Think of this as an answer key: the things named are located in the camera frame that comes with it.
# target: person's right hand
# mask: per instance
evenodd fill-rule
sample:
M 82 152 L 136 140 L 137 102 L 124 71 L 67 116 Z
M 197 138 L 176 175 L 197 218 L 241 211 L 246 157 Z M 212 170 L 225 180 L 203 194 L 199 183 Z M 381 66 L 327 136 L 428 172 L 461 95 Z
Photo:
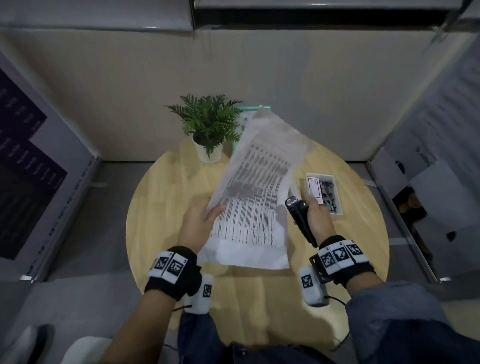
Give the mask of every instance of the person's right hand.
M 337 235 L 335 226 L 333 226 L 328 208 L 324 205 L 319 205 L 315 197 L 310 196 L 306 201 L 308 204 L 308 225 L 315 236 L 318 246 L 320 246 L 325 239 Z

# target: black wristband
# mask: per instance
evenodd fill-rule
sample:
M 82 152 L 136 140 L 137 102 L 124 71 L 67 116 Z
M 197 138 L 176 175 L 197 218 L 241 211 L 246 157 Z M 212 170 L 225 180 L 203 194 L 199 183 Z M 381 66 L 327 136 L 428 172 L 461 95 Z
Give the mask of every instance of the black wristband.
M 330 236 L 320 244 L 319 248 L 320 249 L 325 248 L 328 245 L 341 242 L 342 240 L 346 240 L 342 235 Z M 341 284 L 343 287 L 346 288 L 349 280 L 365 272 L 375 273 L 375 269 L 369 262 L 356 263 L 353 266 L 343 268 L 342 270 L 339 270 L 338 272 L 333 273 L 331 277 L 333 278 L 333 282 L 335 284 Z
M 163 278 L 150 277 L 145 286 L 145 292 L 159 290 L 177 301 L 181 300 L 185 294 L 193 296 L 202 284 L 201 268 L 197 266 L 197 255 L 185 246 L 174 246 L 167 251 L 179 254 L 187 259 L 187 263 L 181 270 L 180 275 L 178 275 L 177 282 L 172 284 Z M 167 271 L 169 271 L 172 263 L 175 262 L 170 261 L 168 263 Z

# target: wooden tabletop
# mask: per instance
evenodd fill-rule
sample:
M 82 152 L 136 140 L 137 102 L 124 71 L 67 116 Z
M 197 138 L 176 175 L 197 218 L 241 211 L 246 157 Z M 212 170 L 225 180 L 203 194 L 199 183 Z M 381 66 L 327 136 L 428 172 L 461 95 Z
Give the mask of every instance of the wooden tabletop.
M 126 242 L 130 267 L 141 291 L 156 254 L 175 244 L 191 201 L 211 196 L 228 160 L 224 154 L 220 162 L 204 164 L 192 140 L 185 139 L 175 152 L 162 155 L 140 181 L 128 210 Z M 340 157 L 317 143 L 296 170 L 295 182 L 300 190 L 300 179 L 307 172 L 335 176 L 344 213 L 342 219 L 334 222 L 336 231 L 354 239 L 385 280 L 388 237 L 382 213 L 368 187 Z M 309 257 L 317 251 L 289 216 L 290 269 L 201 264 L 202 272 L 215 278 L 210 314 L 223 342 L 249 346 L 295 343 L 318 349 L 338 344 L 348 333 L 345 308 L 332 300 L 327 307 L 308 307 L 301 295 L 298 270 L 309 264 Z M 345 302 L 350 299 L 340 285 L 328 283 L 327 290 Z M 170 329 L 178 327 L 179 319 L 180 313 L 175 312 Z

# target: rolled-up sleeve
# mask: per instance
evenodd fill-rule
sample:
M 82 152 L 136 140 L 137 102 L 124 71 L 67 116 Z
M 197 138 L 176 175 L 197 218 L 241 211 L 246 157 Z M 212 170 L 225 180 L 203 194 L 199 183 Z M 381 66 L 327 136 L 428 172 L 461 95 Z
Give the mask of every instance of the rolled-up sleeve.
M 449 322 L 438 300 L 422 286 L 389 282 L 355 294 L 347 303 L 352 341 L 362 363 L 370 362 L 391 320 Z

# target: beige partition wall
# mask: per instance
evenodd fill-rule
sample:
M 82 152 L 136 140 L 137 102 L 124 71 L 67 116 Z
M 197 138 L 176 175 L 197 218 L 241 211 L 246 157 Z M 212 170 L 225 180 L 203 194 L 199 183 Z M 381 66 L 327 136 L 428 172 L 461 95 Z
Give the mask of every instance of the beige partition wall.
M 372 156 L 474 37 L 400 31 L 5 34 L 106 160 L 155 160 L 184 138 L 166 104 L 224 93 L 271 105 L 345 160 Z

